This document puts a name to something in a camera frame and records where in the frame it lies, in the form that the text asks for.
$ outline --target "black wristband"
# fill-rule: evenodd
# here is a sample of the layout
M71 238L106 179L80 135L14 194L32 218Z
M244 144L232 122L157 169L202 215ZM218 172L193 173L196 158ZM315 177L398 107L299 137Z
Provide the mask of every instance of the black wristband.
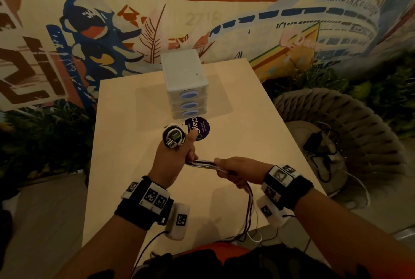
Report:
M163 222L163 218L169 216L170 209L173 205L172 199L162 197L164 198L162 204L163 207L159 207L157 205L158 208L161 208L160 214L153 212L141 204L143 202L144 194L148 191L152 184L155 183L153 183L148 176L144 176L140 183L132 183L126 191L126 193L128 193L128 199L122 199L114 214L147 231L151 228L154 222L159 222L159 224L164 225L165 221Z
M308 179L298 176L285 188L278 204L294 211L301 197L305 196L314 185Z

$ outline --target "person's left hand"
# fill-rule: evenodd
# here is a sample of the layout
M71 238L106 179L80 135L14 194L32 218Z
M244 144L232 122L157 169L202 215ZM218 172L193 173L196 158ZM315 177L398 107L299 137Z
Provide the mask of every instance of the person's left hand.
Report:
M195 154L193 143L199 132L194 129L186 135L186 141L179 148L168 148L163 140L157 148L153 167L148 174L152 182L167 189L173 185L186 160L193 162L199 157Z

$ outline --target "white electronic device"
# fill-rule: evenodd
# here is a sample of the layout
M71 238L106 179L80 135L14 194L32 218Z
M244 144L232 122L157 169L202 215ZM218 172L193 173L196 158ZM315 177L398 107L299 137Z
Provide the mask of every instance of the white electronic device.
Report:
M266 195L257 200L257 206L274 229L282 227L290 218L285 216L287 213L284 209L279 210Z
M165 230L170 240L180 241L186 235L187 224L189 223L190 206L183 203L174 203L171 208L169 219Z
M208 80L195 49L161 55L164 81L174 119L205 114Z

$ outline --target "white drawer unit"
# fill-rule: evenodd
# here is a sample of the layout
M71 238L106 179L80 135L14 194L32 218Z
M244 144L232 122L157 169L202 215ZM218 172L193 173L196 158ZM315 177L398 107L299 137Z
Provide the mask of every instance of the white drawer unit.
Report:
M206 106L207 104L207 98L196 98L196 99L190 99L187 101L181 101L177 103L170 102L170 108L172 112L177 112L180 110L188 110L188 109L195 109L202 106Z
M174 119L206 113L208 80L195 49L161 55L164 81Z
M187 119L193 116L199 116L206 113L206 106L200 108L181 110L177 112L172 112L174 119Z

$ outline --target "purple sticker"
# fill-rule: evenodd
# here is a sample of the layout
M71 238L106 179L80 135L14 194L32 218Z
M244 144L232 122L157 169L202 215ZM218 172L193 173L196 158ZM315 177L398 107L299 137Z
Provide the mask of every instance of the purple sticker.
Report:
M187 125L188 132L192 129L197 129L199 131L196 141L205 139L210 132L208 121L200 116L188 118L184 121L184 123Z

